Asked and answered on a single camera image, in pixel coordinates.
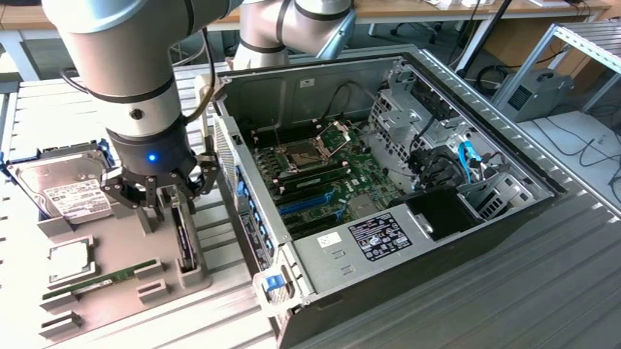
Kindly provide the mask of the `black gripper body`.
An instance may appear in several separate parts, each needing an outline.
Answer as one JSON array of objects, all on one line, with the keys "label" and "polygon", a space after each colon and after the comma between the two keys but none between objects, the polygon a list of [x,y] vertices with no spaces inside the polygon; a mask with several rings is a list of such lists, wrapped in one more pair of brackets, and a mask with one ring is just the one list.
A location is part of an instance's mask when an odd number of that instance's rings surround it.
[{"label": "black gripper body", "polygon": [[171,172],[187,177],[196,166],[181,119],[155,135],[129,137],[109,129],[107,133],[119,156],[123,177],[129,181],[168,178]]}]

